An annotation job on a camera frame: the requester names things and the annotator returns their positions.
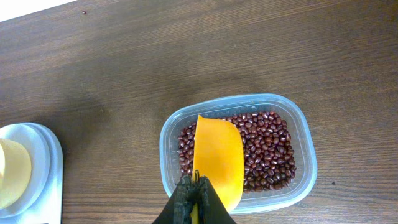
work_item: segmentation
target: brown wooden surface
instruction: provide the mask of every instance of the brown wooden surface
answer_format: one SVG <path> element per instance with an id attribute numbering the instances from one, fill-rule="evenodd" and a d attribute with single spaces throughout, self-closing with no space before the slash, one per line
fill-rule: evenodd
<path id="1" fill-rule="evenodd" d="M 151 223 L 168 200 L 165 120 L 204 100 L 277 93 L 307 117 L 317 182 L 289 208 L 233 218 L 397 223 L 397 10 L 396 1 L 98 0 L 2 22 L 0 126 L 33 121 L 59 137 L 64 223 Z"/>

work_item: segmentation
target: yellow spatula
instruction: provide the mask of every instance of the yellow spatula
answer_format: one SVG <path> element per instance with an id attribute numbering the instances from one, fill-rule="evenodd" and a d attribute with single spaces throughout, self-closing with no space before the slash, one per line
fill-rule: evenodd
<path id="1" fill-rule="evenodd" d="M 209 178 L 229 212 L 239 203 L 243 191 L 243 145 L 238 129 L 228 121 L 198 116 L 193 170 Z M 191 213 L 197 222 L 197 207 Z"/>

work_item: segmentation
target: rectangular container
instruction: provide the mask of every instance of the rectangular container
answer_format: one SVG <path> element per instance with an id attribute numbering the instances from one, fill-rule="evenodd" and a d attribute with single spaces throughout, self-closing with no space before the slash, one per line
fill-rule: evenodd
<path id="1" fill-rule="evenodd" d="M 181 129 L 197 120 L 219 118 L 255 111 L 275 111 L 286 120 L 295 151 L 296 176 L 289 187 L 282 190 L 243 193 L 239 205 L 230 214 L 266 212 L 293 205 L 310 193 L 317 179 L 318 165 L 307 120 L 298 106 L 287 98 L 275 94 L 252 94 L 218 98 L 176 111 L 165 122 L 160 134 L 160 168 L 162 182 L 170 197 L 180 181 L 178 163 L 178 135 Z"/>

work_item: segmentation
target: yellow bowl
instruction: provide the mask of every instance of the yellow bowl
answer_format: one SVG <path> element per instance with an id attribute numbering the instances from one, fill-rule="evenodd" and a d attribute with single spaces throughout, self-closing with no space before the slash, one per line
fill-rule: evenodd
<path id="1" fill-rule="evenodd" d="M 0 209 L 24 193 L 32 173 L 32 162 L 25 147 L 18 142 L 0 139 Z"/>

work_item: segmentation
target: white scale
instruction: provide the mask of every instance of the white scale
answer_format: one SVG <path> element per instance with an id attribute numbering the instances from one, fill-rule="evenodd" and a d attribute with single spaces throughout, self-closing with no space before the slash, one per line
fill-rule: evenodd
<path id="1" fill-rule="evenodd" d="M 25 192 L 0 209 L 0 224 L 61 223 L 63 154 L 57 137 L 41 124 L 21 123 L 0 128 L 0 138 L 23 145 L 32 161 Z"/>

